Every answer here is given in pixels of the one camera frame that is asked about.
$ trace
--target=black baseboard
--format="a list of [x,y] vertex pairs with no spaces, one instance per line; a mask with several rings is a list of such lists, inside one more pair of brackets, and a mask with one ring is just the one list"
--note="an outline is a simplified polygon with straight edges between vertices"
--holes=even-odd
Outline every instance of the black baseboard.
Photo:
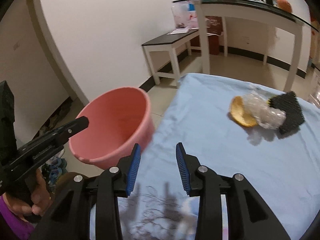
[[[188,56],[188,50],[184,50],[178,55],[178,62],[181,62],[184,58]],[[172,70],[171,62],[163,66],[159,72],[169,73]],[[149,77],[146,82],[144,82],[140,88],[143,89],[145,92],[148,92],[153,86],[155,86],[155,80],[153,79],[153,76]]]
[[317,70],[319,70],[320,71],[320,68],[319,67],[317,67],[315,64],[313,64],[313,63],[311,63],[311,67],[312,68],[316,68]]
[[[224,51],[223,46],[219,46],[219,51],[220,52]],[[236,55],[239,55],[239,56],[253,58],[253,59],[256,59],[256,60],[259,60],[259,61],[263,61],[263,54],[260,54],[260,53],[257,53],[257,52],[253,52],[253,51],[249,51],[249,50],[246,50],[246,49],[228,47],[228,53],[236,54]],[[283,69],[288,70],[288,71],[290,69],[290,64],[285,63],[285,62],[283,62],[283,61],[281,61],[279,59],[276,59],[274,57],[269,57],[268,56],[267,63],[269,63],[271,65],[274,65],[274,66],[277,66],[277,67],[280,67],[280,68],[283,68]],[[301,69],[297,69],[297,75],[299,77],[305,78],[306,77],[306,72],[302,71]]]

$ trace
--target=electrical outlet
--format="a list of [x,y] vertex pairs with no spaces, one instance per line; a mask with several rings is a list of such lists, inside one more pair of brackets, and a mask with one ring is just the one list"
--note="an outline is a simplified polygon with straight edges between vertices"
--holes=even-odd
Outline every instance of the electrical outlet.
[[249,37],[245,37],[245,36],[242,36],[242,42],[245,43],[245,44],[250,44],[250,39]]

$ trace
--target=tiled floor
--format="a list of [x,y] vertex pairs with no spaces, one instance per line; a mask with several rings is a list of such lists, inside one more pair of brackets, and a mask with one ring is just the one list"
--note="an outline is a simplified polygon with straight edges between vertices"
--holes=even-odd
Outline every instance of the tiled floor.
[[[192,56],[185,58],[180,63],[180,70],[182,74],[185,73],[200,73],[201,58],[200,54],[194,53]],[[269,65],[263,66],[261,61],[229,54],[228,57],[223,57],[222,54],[211,56],[211,74],[226,76],[243,81],[262,84],[278,90],[283,90],[285,81],[287,79],[288,71],[279,67]],[[296,76],[292,90],[296,92],[298,97],[307,99],[308,85],[312,77],[312,69],[307,70],[305,79]],[[176,82],[173,79],[163,78],[161,84],[154,86],[149,92],[151,99],[151,116],[155,127],[160,124],[164,112],[167,110],[169,104],[176,94]],[[73,120],[83,108],[82,103],[76,100],[71,107],[70,112],[63,121],[57,124],[61,126]],[[68,144],[65,145],[65,154],[63,156],[68,163],[67,170],[82,173],[86,176],[92,177],[99,175],[102,170],[88,164],[78,161],[70,152]]]

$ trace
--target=table leg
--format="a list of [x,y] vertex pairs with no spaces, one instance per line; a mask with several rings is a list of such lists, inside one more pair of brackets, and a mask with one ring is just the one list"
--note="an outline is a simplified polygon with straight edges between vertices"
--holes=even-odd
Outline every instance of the table leg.
[[283,89],[284,92],[289,92],[292,88],[294,78],[296,76],[297,69],[298,69],[299,59],[300,59],[301,43],[302,43],[302,26],[301,25],[297,25],[297,26],[299,26],[299,30],[297,31],[294,37],[292,61],[291,61],[291,66],[290,66],[289,74],[287,77],[287,81]]
[[190,43],[190,41],[187,41],[187,49],[188,49],[188,55],[191,56],[192,52],[191,52],[191,43]]
[[175,80],[177,82],[177,87],[179,87],[179,78],[180,78],[180,68],[179,68],[179,62],[177,58],[177,53],[176,49],[172,48],[169,50],[169,56],[170,56],[170,61],[171,61],[171,66],[172,66],[172,72],[175,76]]
[[198,17],[200,47],[202,57],[202,71],[204,74],[210,74],[210,55],[209,55],[209,43],[207,36],[207,26],[205,24],[205,15],[203,14],[200,4],[195,4],[196,13]]
[[147,58],[147,64],[149,65],[149,68],[151,70],[153,79],[155,80],[156,85],[159,85],[160,84],[160,78],[157,75],[156,70],[155,70],[155,68],[153,66],[152,59],[151,59],[151,56],[150,56],[150,51],[148,51],[145,48],[143,48],[143,51],[144,51],[144,54],[145,54],[145,56]]
[[319,64],[319,56],[320,56],[320,34],[318,32],[316,33],[316,44],[315,44],[315,51],[313,54],[312,63],[313,64]]
[[223,54],[228,56],[228,36],[227,36],[227,23],[226,18],[222,17],[222,29],[223,29]]
[[267,47],[266,52],[263,55],[263,65],[265,66],[267,64],[268,54],[269,54],[269,39],[270,39],[270,26],[267,25]]

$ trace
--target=bed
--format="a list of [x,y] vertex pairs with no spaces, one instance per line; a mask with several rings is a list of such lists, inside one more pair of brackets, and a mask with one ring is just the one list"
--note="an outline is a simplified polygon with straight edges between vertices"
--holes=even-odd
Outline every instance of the bed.
[[[241,127],[229,116],[229,104],[252,86],[194,73],[180,79],[180,89],[141,156],[132,195],[118,199],[125,240],[194,239],[199,198],[183,190],[175,157],[178,142],[217,174],[243,174],[290,238],[300,239],[320,209],[320,111],[299,99],[306,122],[285,138],[274,130]],[[256,86],[266,98],[283,93]],[[224,207],[224,237],[226,214]]]

